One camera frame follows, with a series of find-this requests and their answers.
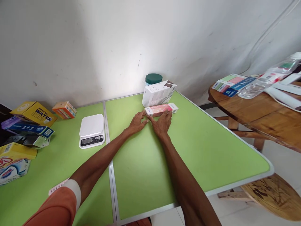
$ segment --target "white sleeve cuff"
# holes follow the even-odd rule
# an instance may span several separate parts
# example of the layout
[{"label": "white sleeve cuff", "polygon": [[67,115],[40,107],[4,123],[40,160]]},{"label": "white sleeve cuff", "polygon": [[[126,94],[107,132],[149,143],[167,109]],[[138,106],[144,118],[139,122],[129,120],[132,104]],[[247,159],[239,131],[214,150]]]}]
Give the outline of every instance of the white sleeve cuff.
[{"label": "white sleeve cuff", "polygon": [[76,212],[81,204],[82,193],[78,183],[75,180],[69,179],[67,180],[62,187],[67,187],[73,191],[76,197]]}]

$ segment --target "water bottle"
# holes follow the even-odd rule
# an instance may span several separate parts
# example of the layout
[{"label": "water bottle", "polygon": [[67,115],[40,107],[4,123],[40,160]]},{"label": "water bottle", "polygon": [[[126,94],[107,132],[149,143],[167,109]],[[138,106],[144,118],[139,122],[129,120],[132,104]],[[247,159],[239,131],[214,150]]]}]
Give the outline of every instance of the water bottle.
[{"label": "water bottle", "polygon": [[252,99],[256,97],[274,83],[290,75],[298,67],[300,61],[301,52],[294,53],[284,61],[281,61],[280,63],[274,65],[272,68],[268,69],[254,82],[243,88],[238,96],[245,99]]}]

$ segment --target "round wooden table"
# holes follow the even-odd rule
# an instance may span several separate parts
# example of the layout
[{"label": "round wooden table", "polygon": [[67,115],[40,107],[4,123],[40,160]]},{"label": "round wooden table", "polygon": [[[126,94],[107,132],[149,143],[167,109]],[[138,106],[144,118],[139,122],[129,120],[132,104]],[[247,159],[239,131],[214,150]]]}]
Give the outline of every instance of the round wooden table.
[{"label": "round wooden table", "polygon": [[[232,119],[266,139],[301,153],[301,113],[284,107],[266,93],[248,100],[238,95],[230,98],[211,87],[208,90],[208,100],[214,102]],[[301,96],[287,94],[301,100]]]}]

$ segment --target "kitchen scale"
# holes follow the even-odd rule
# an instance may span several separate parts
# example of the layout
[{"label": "kitchen scale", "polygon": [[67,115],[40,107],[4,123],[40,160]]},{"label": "kitchen scale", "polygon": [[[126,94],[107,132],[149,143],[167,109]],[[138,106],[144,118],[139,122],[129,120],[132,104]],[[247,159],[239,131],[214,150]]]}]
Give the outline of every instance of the kitchen scale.
[{"label": "kitchen scale", "polygon": [[82,119],[79,131],[79,147],[81,149],[102,145],[105,142],[103,115],[93,115]]}]

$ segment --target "hand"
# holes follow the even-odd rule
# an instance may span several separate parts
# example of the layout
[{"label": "hand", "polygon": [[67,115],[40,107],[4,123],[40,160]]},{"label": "hand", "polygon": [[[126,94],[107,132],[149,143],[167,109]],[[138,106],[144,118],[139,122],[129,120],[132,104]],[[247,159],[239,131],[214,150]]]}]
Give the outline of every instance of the hand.
[{"label": "hand", "polygon": [[134,118],[132,119],[131,124],[129,125],[128,128],[126,128],[126,131],[130,134],[133,135],[140,130],[144,128],[144,126],[148,123],[148,120],[144,120],[141,122],[141,119],[143,119],[145,116],[145,111],[138,112]]},{"label": "hand", "polygon": [[168,136],[167,131],[172,123],[172,111],[164,111],[158,121],[155,121],[151,116],[147,116],[147,118],[151,121],[154,131],[160,139]]}]

